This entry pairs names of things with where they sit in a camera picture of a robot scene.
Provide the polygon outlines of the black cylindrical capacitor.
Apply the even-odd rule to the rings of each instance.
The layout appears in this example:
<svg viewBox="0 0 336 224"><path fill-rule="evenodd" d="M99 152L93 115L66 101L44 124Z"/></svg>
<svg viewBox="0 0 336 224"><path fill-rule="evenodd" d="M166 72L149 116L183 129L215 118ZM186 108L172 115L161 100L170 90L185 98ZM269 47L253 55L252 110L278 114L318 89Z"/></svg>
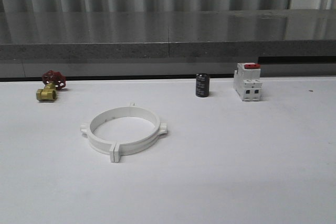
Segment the black cylindrical capacitor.
<svg viewBox="0 0 336 224"><path fill-rule="evenodd" d="M210 75L207 73L196 74L195 94L197 97L205 98L209 96L209 80Z"/></svg>

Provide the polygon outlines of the grey stone counter ledge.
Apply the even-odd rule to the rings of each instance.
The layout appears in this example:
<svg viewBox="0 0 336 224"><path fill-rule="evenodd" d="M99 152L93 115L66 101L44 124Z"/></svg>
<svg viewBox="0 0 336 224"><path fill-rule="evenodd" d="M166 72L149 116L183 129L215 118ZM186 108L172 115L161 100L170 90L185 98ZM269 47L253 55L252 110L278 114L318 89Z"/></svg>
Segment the grey stone counter ledge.
<svg viewBox="0 0 336 224"><path fill-rule="evenodd" d="M1 59L335 59L334 10L1 13Z"/></svg>

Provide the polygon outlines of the brass valve red handwheel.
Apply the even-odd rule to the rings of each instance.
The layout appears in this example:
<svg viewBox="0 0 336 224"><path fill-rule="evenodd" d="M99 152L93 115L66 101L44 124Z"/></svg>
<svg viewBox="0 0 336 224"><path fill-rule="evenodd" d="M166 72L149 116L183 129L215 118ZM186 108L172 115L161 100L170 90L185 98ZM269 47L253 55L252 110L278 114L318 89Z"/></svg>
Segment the brass valve red handwheel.
<svg viewBox="0 0 336 224"><path fill-rule="evenodd" d="M55 101L57 99L57 90L61 90L66 86L66 77L60 72L49 70L42 75L44 83L43 89L36 91L36 99L38 101Z"/></svg>

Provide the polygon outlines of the white half-ring pipe clamp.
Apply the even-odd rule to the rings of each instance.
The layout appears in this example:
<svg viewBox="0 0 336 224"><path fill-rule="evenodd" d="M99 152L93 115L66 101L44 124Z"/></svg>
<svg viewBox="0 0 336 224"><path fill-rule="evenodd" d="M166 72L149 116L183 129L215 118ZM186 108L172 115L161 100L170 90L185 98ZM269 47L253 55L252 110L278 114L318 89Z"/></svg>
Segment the white half-ring pipe clamp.
<svg viewBox="0 0 336 224"><path fill-rule="evenodd" d="M82 134L86 135L90 146L95 151L109 155L110 162L118 163L121 156L132 155L146 149L148 138L122 143L120 140L104 140L99 138L94 134L94 131L99 126L112 120L119 118L142 118L146 120L147 115L149 115L150 118L154 118L155 123L160 121L155 113L131 103L129 106L113 108L98 114L89 123L81 125L80 130Z"/></svg>

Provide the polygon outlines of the white circuit breaker red switch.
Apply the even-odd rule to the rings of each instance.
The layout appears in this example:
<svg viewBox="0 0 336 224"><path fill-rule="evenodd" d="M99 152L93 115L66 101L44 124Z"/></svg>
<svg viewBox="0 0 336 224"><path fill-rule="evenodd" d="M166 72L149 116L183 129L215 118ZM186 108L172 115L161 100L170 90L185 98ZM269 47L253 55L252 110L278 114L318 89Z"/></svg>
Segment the white circuit breaker red switch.
<svg viewBox="0 0 336 224"><path fill-rule="evenodd" d="M234 89L242 101L259 101L262 90L260 64L238 63L234 71Z"/></svg>

